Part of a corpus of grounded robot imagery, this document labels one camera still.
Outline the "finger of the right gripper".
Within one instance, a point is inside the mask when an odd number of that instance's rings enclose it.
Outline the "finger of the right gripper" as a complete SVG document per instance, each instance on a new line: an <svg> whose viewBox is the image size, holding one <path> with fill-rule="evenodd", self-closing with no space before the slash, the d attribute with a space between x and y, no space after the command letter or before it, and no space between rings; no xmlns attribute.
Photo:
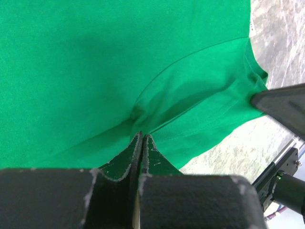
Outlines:
<svg viewBox="0 0 305 229"><path fill-rule="evenodd" d="M251 98L251 105L305 139L305 84L263 91Z"/></svg>

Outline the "green t shirt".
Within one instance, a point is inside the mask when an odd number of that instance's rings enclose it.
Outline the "green t shirt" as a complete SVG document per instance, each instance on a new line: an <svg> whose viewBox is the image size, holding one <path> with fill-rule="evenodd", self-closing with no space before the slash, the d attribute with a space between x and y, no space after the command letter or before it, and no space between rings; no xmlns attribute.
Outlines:
<svg viewBox="0 0 305 229"><path fill-rule="evenodd" d="M262 112L248 0L3 0L0 166L92 168L137 132L182 168Z"/></svg>

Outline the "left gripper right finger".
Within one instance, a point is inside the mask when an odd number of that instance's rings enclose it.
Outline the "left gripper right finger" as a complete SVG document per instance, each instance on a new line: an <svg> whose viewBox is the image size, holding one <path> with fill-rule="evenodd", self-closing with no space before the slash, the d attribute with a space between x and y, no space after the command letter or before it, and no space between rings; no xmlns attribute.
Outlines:
<svg viewBox="0 0 305 229"><path fill-rule="evenodd" d="M183 175L143 140L139 180L142 229L264 229L255 188L233 175Z"/></svg>

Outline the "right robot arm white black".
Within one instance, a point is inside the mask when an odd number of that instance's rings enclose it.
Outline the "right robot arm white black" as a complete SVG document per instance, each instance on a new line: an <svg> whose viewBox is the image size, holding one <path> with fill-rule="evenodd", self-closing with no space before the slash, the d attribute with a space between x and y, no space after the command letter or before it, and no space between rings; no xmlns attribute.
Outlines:
<svg viewBox="0 0 305 229"><path fill-rule="evenodd" d="M302 165L299 152L305 147L297 145L305 141L305 85L301 83L257 93L251 98L251 105L294 134L253 183L263 210L273 202L282 206L267 219L287 208L304 216L305 182L295 178L294 174Z"/></svg>

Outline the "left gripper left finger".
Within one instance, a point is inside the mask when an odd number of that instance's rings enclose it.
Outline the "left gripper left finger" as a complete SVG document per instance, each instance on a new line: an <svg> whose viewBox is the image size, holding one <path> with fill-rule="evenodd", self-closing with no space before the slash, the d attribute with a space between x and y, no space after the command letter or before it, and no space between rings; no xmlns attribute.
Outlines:
<svg viewBox="0 0 305 229"><path fill-rule="evenodd" d="M3 229L137 229L142 133L100 168L0 172Z"/></svg>

